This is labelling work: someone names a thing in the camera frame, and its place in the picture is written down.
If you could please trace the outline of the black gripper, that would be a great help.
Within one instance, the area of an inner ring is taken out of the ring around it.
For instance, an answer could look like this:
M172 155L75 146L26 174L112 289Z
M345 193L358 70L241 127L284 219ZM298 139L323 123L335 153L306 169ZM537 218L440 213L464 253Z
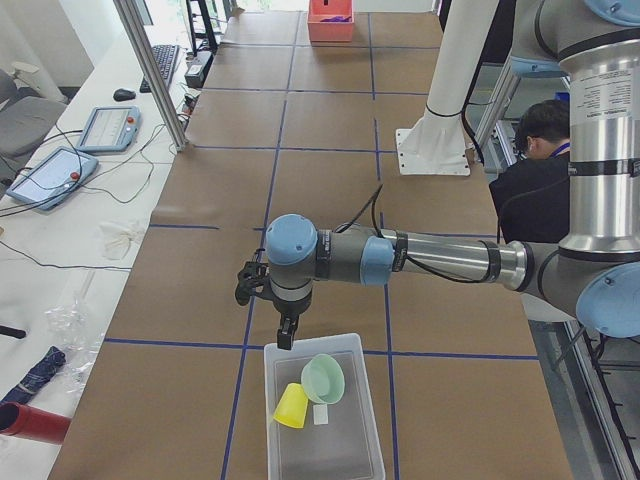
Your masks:
M294 301L284 300L279 297L273 300L275 309L281 315L280 326L277 330L277 347L279 349L291 349L293 347L299 323L299 320L294 318L298 318L308 310L311 300L311 294Z

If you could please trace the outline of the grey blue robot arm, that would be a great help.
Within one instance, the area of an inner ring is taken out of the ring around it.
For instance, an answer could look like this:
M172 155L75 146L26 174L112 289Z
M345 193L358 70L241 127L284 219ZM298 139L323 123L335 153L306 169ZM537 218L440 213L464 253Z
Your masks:
M610 337L639 332L639 5L521 1L513 38L531 74L570 77L570 221L558 244L455 241L367 227L319 230L276 218L266 232L265 292L290 349L318 280L383 285L394 272L498 282Z

